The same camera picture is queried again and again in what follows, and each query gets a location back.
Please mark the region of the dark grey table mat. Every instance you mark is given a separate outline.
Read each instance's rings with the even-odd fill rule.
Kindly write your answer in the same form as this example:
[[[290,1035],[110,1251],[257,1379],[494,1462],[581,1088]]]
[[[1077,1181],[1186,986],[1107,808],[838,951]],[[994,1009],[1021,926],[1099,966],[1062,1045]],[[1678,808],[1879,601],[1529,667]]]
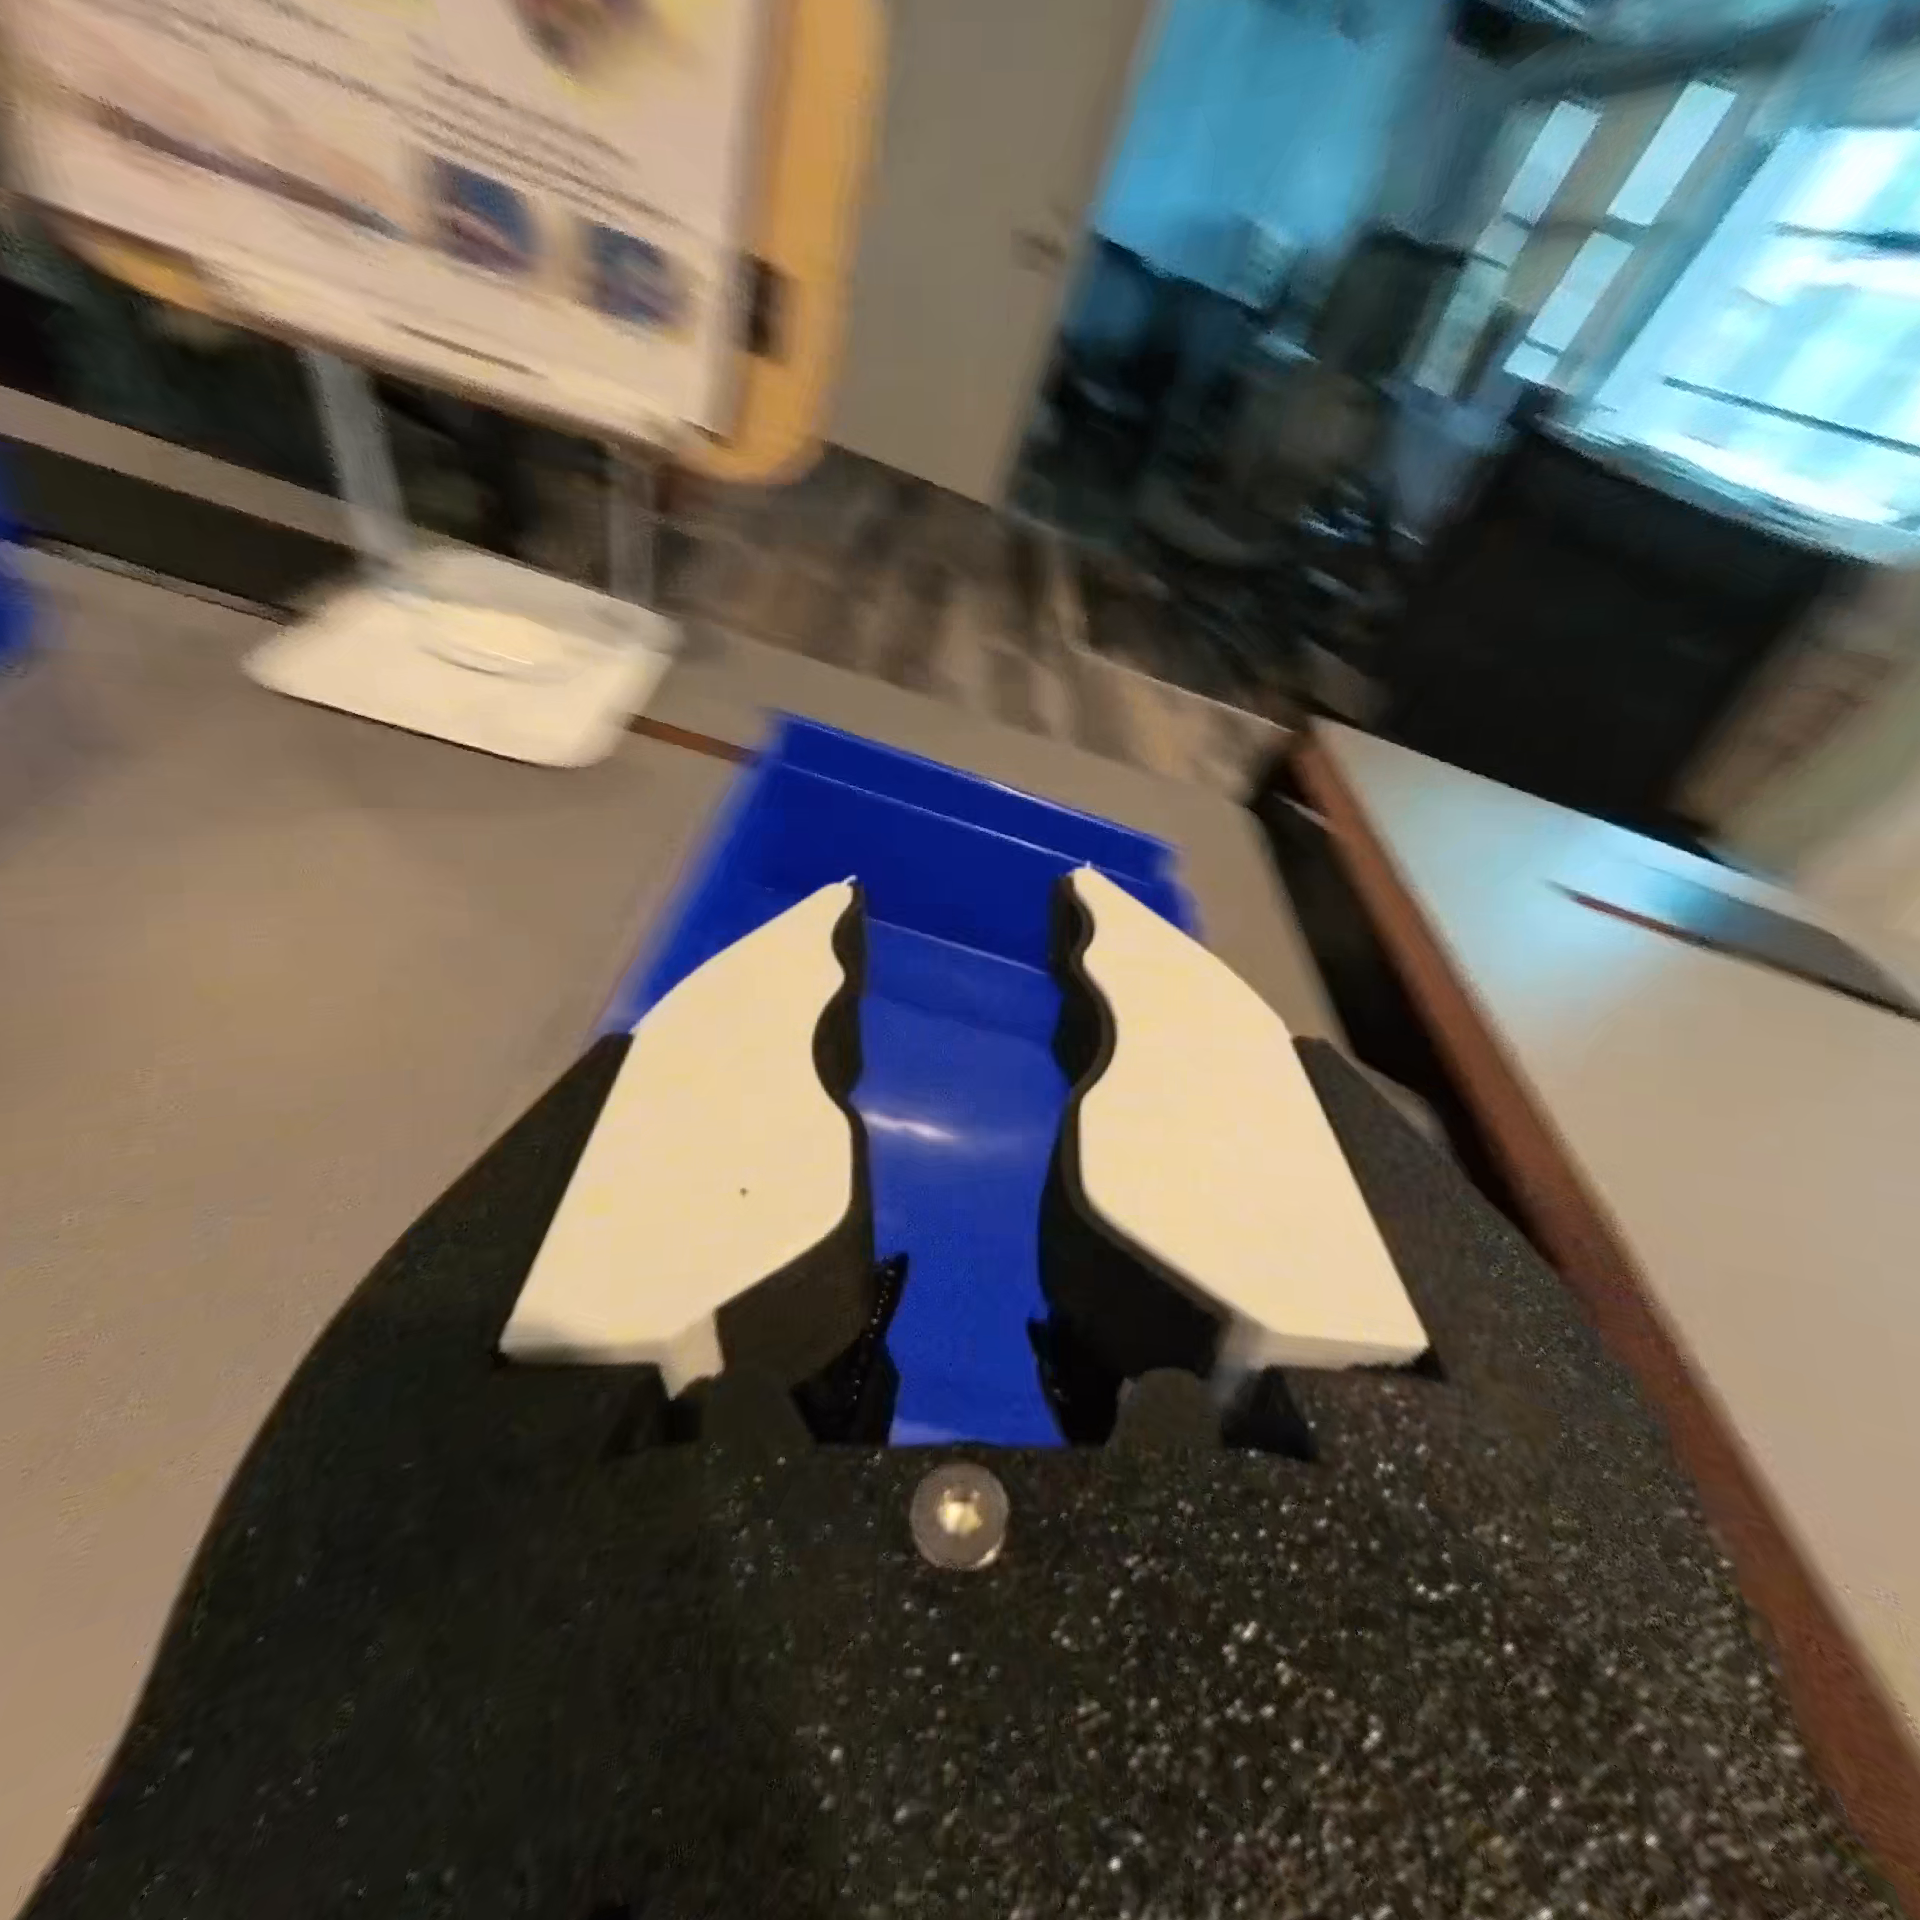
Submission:
[[[1916,994],[1879,962],[1837,931],[1769,902],[1678,873],[1634,866],[1603,870],[1591,879],[1558,879],[1554,886],[1603,915],[1657,930],[1673,941],[1802,979],[1906,1021],[1918,1018]]]

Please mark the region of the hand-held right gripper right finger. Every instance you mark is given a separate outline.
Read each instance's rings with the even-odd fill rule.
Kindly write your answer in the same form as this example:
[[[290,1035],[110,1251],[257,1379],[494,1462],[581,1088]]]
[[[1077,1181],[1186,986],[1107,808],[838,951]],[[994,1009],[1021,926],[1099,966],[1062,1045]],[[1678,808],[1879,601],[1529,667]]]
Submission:
[[[1098,867],[1059,877],[1065,1098],[1028,1323],[1062,1440],[1171,1401],[1202,1445],[1307,1448],[1292,1374],[1401,1374],[1433,1337],[1285,1018]]]

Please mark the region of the large grid window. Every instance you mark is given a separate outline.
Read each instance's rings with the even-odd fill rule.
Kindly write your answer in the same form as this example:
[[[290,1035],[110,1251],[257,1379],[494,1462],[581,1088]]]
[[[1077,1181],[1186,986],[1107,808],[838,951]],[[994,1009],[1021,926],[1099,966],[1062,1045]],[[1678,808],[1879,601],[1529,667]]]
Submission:
[[[1916,544],[1916,42],[1812,123],[1718,71],[1515,114],[1462,294],[1467,389],[1869,553]]]

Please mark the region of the white instruction poster sheet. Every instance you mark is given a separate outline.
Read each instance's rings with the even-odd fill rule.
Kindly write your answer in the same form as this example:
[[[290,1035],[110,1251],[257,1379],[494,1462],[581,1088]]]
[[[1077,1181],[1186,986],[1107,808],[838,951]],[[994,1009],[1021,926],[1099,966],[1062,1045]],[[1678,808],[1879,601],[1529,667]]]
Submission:
[[[599,435],[729,423],[765,5],[5,5],[25,191]]]

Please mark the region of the grey table brown edge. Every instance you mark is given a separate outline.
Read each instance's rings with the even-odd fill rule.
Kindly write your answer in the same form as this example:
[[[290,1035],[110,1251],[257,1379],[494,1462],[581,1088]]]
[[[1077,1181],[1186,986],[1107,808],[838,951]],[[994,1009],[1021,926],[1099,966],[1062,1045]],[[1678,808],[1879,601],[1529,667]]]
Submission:
[[[1794,912],[1700,856],[1351,727],[1285,765],[1916,1913],[1916,1021],[1594,905],[1657,873]]]

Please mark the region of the wooden display board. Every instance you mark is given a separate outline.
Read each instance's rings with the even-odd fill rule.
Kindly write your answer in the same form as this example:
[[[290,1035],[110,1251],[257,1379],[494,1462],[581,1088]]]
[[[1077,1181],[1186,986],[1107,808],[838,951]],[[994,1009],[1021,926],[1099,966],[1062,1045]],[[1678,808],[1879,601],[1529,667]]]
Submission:
[[[765,255],[793,277],[786,359],[763,362],[739,346],[729,426],[682,430],[673,448],[673,473],[691,485],[781,486],[820,457],[847,352],[884,38],[881,2],[765,7],[740,261]]]

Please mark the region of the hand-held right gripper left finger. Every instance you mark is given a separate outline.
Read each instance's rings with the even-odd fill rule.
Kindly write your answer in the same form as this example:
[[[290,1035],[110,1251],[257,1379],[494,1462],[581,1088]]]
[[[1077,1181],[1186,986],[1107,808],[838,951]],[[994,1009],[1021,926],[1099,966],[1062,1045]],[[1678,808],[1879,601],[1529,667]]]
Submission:
[[[906,1258],[877,1250],[854,1104],[866,902],[830,879],[685,974],[623,1035],[495,1351],[750,1376],[827,1445],[890,1437]]]

